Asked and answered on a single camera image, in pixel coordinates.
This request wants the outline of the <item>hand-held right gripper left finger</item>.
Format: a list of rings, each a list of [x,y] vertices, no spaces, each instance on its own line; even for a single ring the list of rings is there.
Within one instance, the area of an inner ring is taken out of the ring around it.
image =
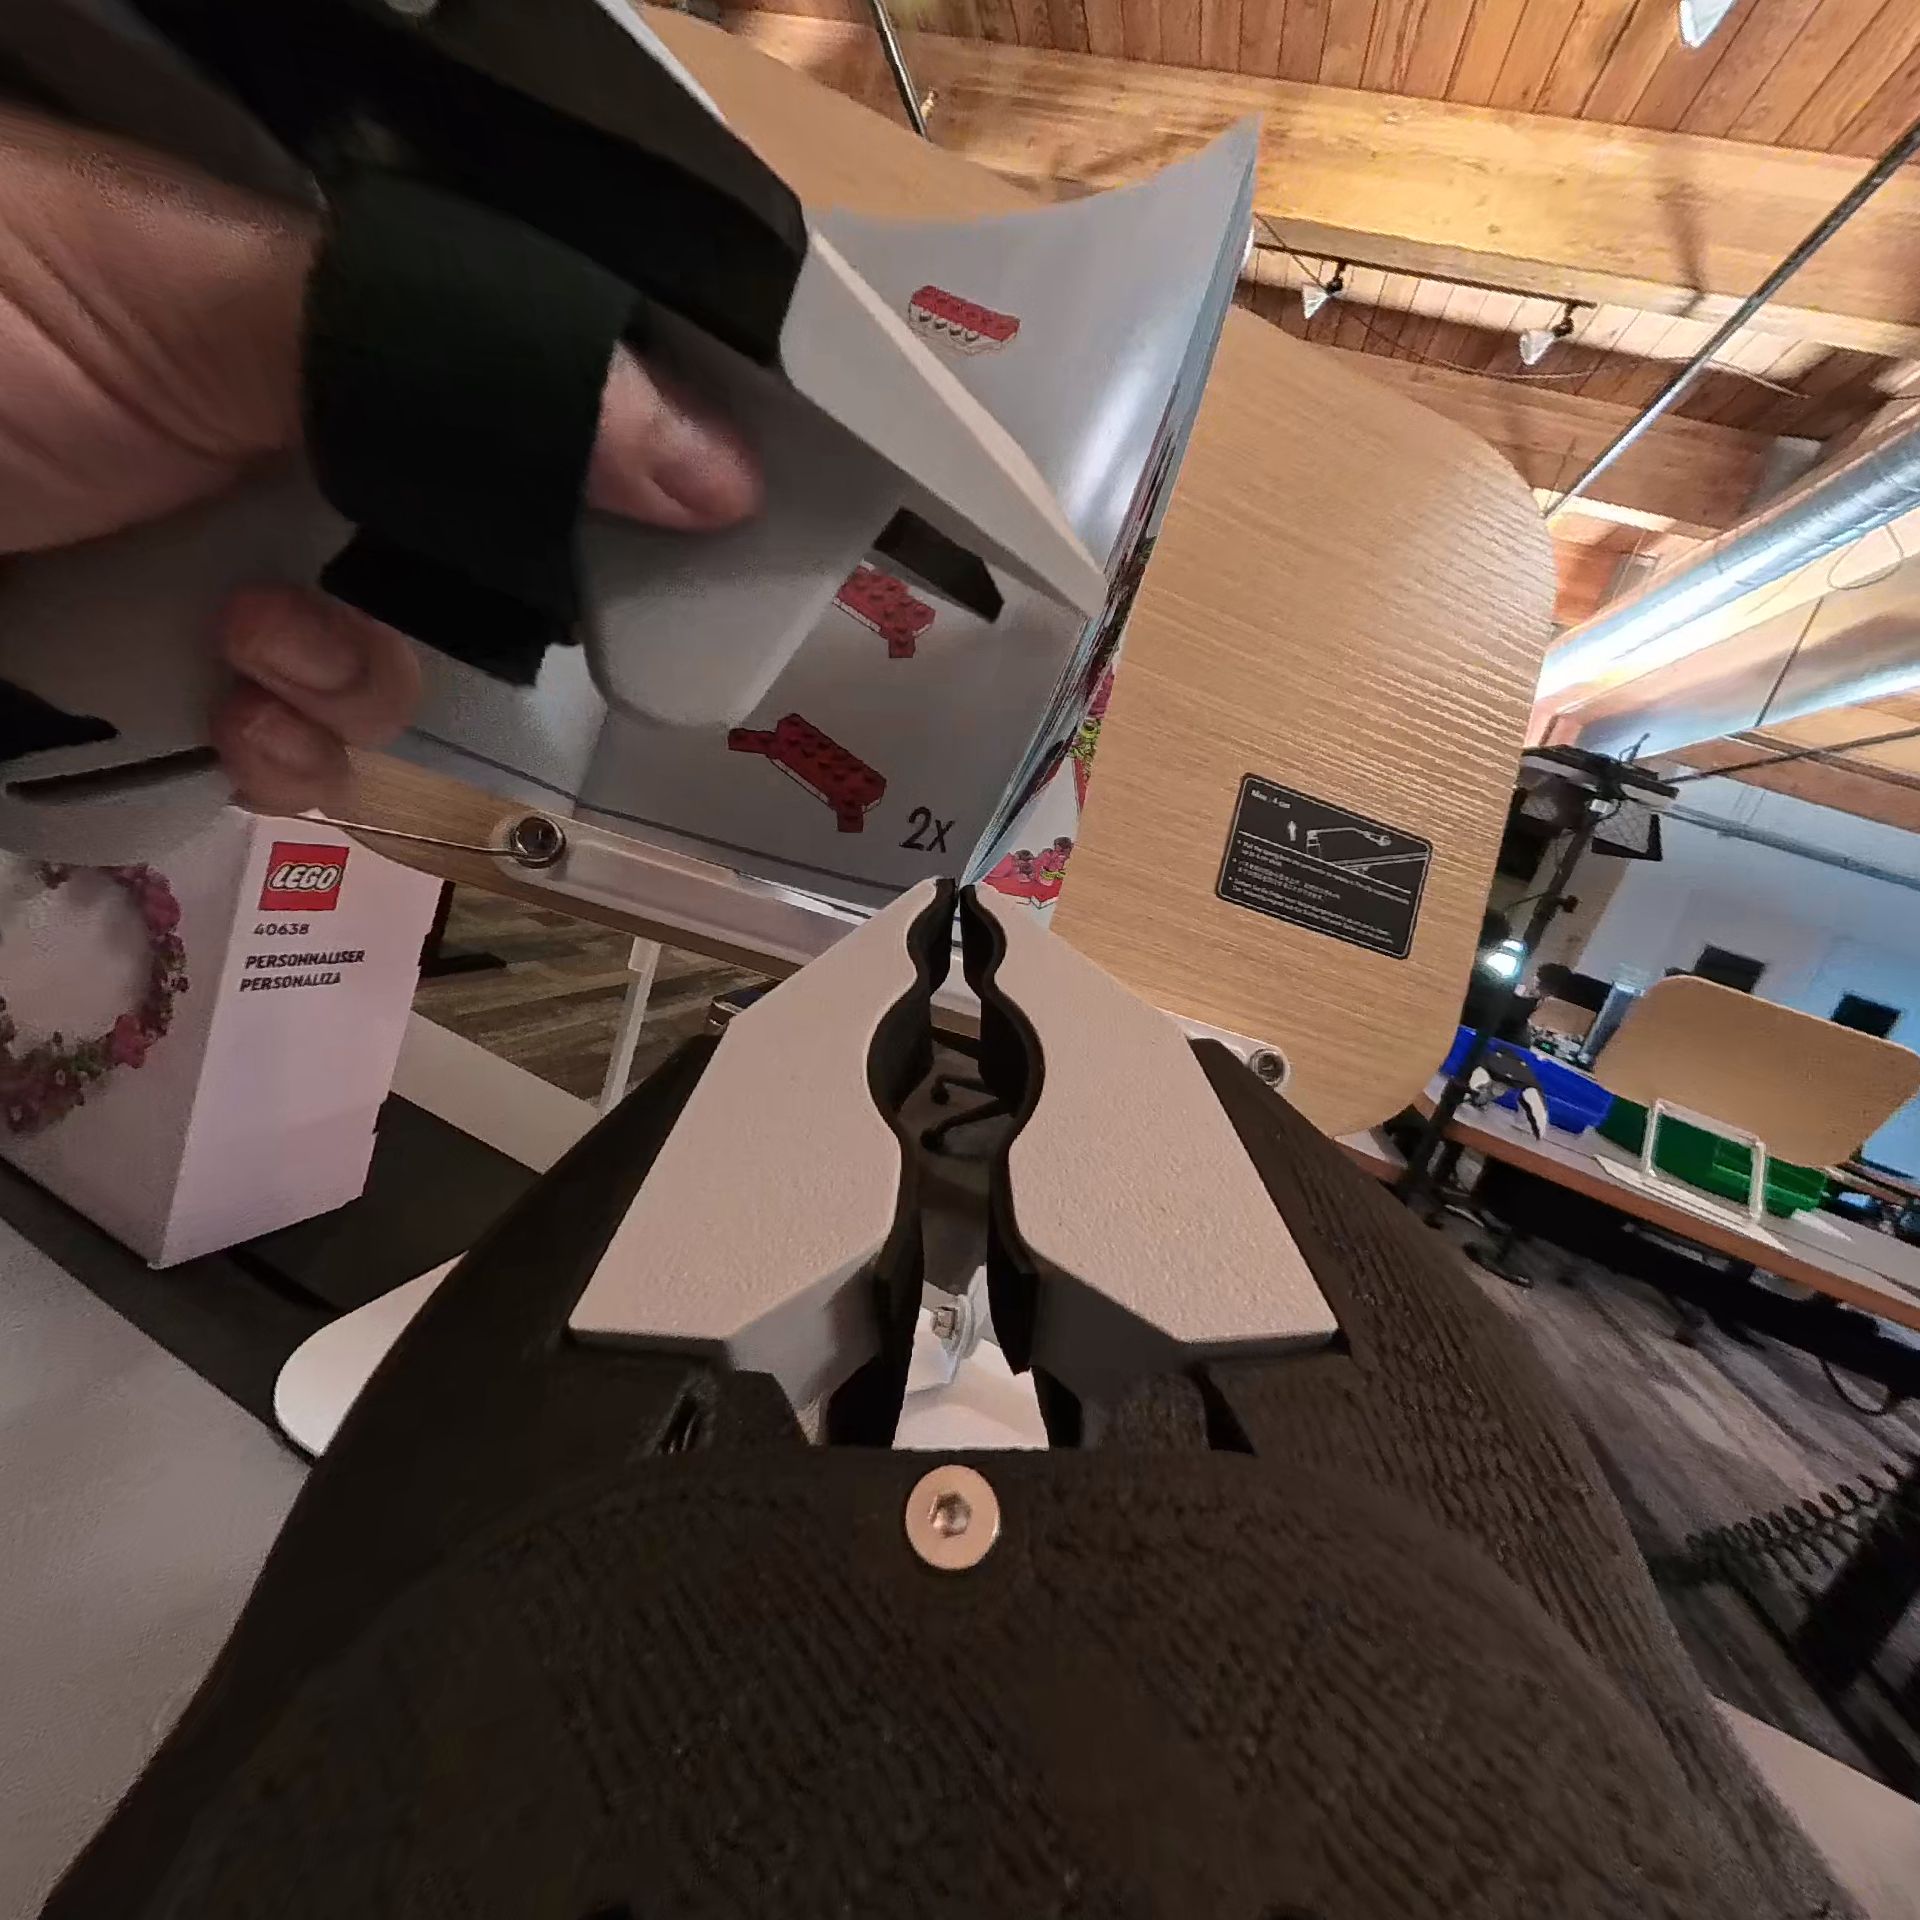
[[[775,1376],[826,1444],[893,1445],[922,1315],[916,1150],[958,883],[916,882],[731,1017],[568,1333]]]

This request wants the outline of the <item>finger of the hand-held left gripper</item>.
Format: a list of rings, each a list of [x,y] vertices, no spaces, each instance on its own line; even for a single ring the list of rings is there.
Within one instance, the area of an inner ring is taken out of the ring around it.
[[[719,534],[581,529],[581,643],[614,714],[743,721],[900,509],[1068,611],[1101,608],[1106,571],[1021,445],[826,235],[807,231],[772,365],[668,314],[641,355],[740,431],[761,509]]]

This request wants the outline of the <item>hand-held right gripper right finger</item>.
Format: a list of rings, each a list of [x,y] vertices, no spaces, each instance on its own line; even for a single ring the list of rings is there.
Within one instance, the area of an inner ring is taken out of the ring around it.
[[[981,1081],[1002,1108],[989,1165],[989,1315],[1052,1445],[1096,1445],[1127,1397],[1232,1360],[1340,1340],[1229,1093],[1277,1099],[1234,1051],[1188,1037],[1016,900],[961,898]]]

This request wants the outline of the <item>instruction booklet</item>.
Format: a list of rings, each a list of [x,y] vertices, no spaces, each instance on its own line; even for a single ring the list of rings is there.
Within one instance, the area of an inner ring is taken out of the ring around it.
[[[969,220],[816,220],[892,334],[1002,426],[1096,566],[1077,611],[747,365],[727,534],[585,525],[587,636],[531,684],[424,659],[395,754],[752,878],[879,904],[974,882],[1113,667],[1250,241],[1250,123],[1146,181]]]

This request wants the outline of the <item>person's left forearm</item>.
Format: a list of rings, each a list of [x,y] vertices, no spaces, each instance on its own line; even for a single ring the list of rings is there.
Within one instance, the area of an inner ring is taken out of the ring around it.
[[[310,212],[324,204],[310,168],[129,3],[4,3],[4,96],[230,185]]]

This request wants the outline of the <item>lego set box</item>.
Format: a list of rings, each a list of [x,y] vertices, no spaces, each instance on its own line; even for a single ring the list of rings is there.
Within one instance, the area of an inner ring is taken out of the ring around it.
[[[157,860],[4,856],[4,1165],[151,1265],[354,1202],[436,898],[233,806]]]

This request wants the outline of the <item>person's left hand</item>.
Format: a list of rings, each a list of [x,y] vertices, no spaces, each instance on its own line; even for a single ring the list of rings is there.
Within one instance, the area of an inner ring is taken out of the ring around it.
[[[125,138],[4,104],[4,566],[230,492],[301,439],[318,220]],[[407,641],[318,586],[211,623],[233,801],[332,812],[415,714]]]

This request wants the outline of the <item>long office desk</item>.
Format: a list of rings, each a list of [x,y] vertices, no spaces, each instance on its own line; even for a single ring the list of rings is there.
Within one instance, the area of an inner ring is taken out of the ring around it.
[[[1606,1139],[1539,1139],[1518,1114],[1458,1108],[1415,1178],[1415,1209],[1436,1215],[1454,1202],[1484,1218],[1506,1278],[1530,1245],[1641,1278],[1679,1308],[1681,1340],[1719,1325],[1831,1360],[1880,1336],[1917,1349],[1917,1290],[1898,1272],[1787,1232],[1764,1237],[1739,1218],[1705,1218],[1670,1187],[1621,1178],[1623,1165]]]

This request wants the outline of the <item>blue storage bins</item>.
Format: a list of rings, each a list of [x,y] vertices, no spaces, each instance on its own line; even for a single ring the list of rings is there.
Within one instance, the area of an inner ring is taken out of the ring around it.
[[[1541,1129],[1560,1129],[1566,1135],[1596,1129],[1614,1108],[1614,1093],[1591,1075],[1518,1040],[1493,1040],[1479,1061],[1479,1075],[1484,1088],[1476,1090],[1479,1081],[1469,1081],[1465,1108],[1523,1114],[1526,1093],[1539,1090]]]

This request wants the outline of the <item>background green bins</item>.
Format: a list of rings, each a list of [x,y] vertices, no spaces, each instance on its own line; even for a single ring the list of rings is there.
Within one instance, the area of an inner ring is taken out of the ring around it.
[[[1596,1135],[1641,1160],[1648,1111],[1637,1099],[1615,1098],[1609,1114],[1596,1123]],[[1651,1139],[1651,1165],[1661,1178],[1679,1180],[1699,1195],[1750,1212],[1752,1203],[1752,1147],[1744,1135],[1690,1123],[1679,1111],[1658,1116]],[[1771,1218],[1795,1218],[1814,1212],[1827,1197],[1827,1174],[1814,1165],[1782,1162],[1774,1150],[1764,1152],[1760,1203]]]

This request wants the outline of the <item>studio light on stand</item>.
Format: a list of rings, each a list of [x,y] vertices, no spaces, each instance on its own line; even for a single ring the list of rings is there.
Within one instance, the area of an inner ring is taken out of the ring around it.
[[[1536,747],[1523,757],[1515,817],[1536,819],[1563,832],[1563,850],[1554,858],[1548,883],[1526,895],[1530,913],[1513,946],[1513,966],[1493,966],[1493,999],[1482,999],[1479,1017],[1469,1026],[1469,1043],[1462,1056],[1443,1075],[1443,1090],[1422,1121],[1422,1129],[1406,1152],[1403,1173],[1394,1180],[1394,1195],[1403,1209],[1429,1232],[1443,1226],[1450,1215],[1445,1162],[1458,1160],[1458,1147],[1450,1139],[1454,1116],[1465,1103],[1465,1093],[1482,1066],[1484,1054],[1513,1017],[1518,988],[1526,982],[1536,954],[1563,909],[1576,865],[1594,850],[1596,828],[1609,823],[1623,803],[1666,803],[1672,782],[1658,772],[1631,766],[1630,760],[1594,754],[1581,747]]]

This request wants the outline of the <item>background wooden book stand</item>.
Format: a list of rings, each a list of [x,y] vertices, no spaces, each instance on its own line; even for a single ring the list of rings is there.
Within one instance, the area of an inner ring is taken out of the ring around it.
[[[1917,1098],[1917,1054],[1700,977],[1670,977],[1637,997],[1596,1054],[1596,1081],[1646,1111],[1637,1180],[1661,1197],[1681,1195],[1656,1165],[1666,1121],[1747,1147],[1744,1218],[1760,1226],[1771,1162],[1844,1162]]]

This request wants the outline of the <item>silver spiral duct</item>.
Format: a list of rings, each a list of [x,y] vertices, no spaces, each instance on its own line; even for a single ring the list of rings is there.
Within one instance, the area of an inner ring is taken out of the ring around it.
[[[1760,513],[1690,559],[1563,631],[1541,662],[1528,744],[1576,706],[1715,647],[1723,611],[1760,605],[1782,581],[1823,571],[1840,551],[1917,515],[1917,408],[1874,439],[1804,474]]]

